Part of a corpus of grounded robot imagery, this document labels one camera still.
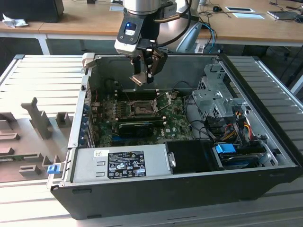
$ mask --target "white paper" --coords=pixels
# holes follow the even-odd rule
[[[233,13],[236,18],[249,18],[249,19],[264,19],[259,14],[250,14],[250,13]]]
[[[7,26],[7,27],[12,27],[12,28],[15,28],[15,27],[23,27],[23,26],[27,26],[28,24],[25,22],[25,20],[23,19],[12,19],[12,18],[9,18],[7,16],[5,16],[4,14],[3,15],[3,20],[2,22]]]

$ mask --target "side panel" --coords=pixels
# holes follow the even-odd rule
[[[81,187],[51,193],[74,219],[121,216],[254,200],[302,174],[298,167]]]

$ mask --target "power supply label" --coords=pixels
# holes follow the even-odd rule
[[[129,151],[108,154],[107,177],[120,179],[146,176],[143,151]]]

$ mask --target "metal workbench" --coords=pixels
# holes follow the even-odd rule
[[[64,89],[70,93],[79,90],[69,79],[60,78],[60,72],[69,72],[81,78],[80,56],[25,56],[27,61],[34,64],[24,64],[23,60],[14,60],[0,78],[0,98],[5,92],[3,89],[10,86],[10,80],[16,76],[18,70],[29,71],[33,67],[36,72],[45,70],[56,72],[58,79],[64,84]],[[251,57],[230,57],[230,60],[244,76],[264,105],[273,114],[281,127],[290,136],[291,140],[303,151],[303,106],[285,88],[285,86],[266,68],[261,61]],[[38,69],[37,62],[44,62],[44,67]],[[27,88],[35,87],[39,80],[27,82]],[[240,96],[234,84],[234,91]],[[46,92],[36,94],[61,94],[50,92],[52,86],[45,86]],[[51,109],[47,114],[54,114]],[[79,226],[79,227],[139,227],[139,226],[292,226],[300,227],[303,224],[303,178],[292,183],[280,184],[255,201],[241,201],[236,203],[219,204],[181,210],[120,216],[113,218],[97,218],[77,221],[70,217],[65,208],[52,196],[45,186],[46,180],[22,181],[15,183],[0,183],[0,226]]]

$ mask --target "blue tab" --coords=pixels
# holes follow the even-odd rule
[[[236,153],[236,150],[231,143],[220,143],[216,146],[216,150],[218,154]]]
[[[59,174],[60,173],[60,164],[50,165],[47,168],[48,174]]]

